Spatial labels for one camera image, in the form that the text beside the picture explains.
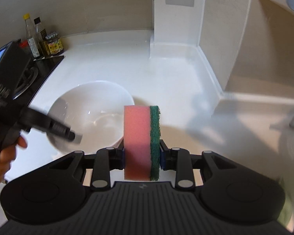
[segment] pink sponge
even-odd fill
[[[127,180],[150,181],[151,175],[150,107],[124,107],[124,148]]]

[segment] glass bottle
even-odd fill
[[[39,45],[35,27],[28,13],[23,16],[23,19],[25,20],[25,24],[26,24],[26,38],[27,38],[30,50],[35,59],[40,59],[43,57],[43,53]]]
[[[43,54],[45,57],[49,56],[50,51],[48,48],[48,44],[46,42],[47,33],[46,33],[46,29],[43,27],[40,21],[40,17],[34,19],[34,24],[36,25],[36,33],[37,33],[37,37],[38,37],[41,49],[43,51]]]

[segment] sponge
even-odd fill
[[[159,116],[158,106],[124,107],[125,179],[159,179]]]

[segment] bottle cap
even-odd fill
[[[23,16],[23,18],[24,18],[24,20],[29,19],[29,18],[30,18],[29,13],[26,13],[26,14]]]
[[[35,25],[39,24],[40,23],[40,18],[39,17],[38,18],[35,18],[34,19],[34,23],[35,23]]]

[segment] black bottle cap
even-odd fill
[[[35,23],[35,25],[39,24],[40,23],[40,18],[39,17],[38,18],[35,18],[34,19],[34,23]]]

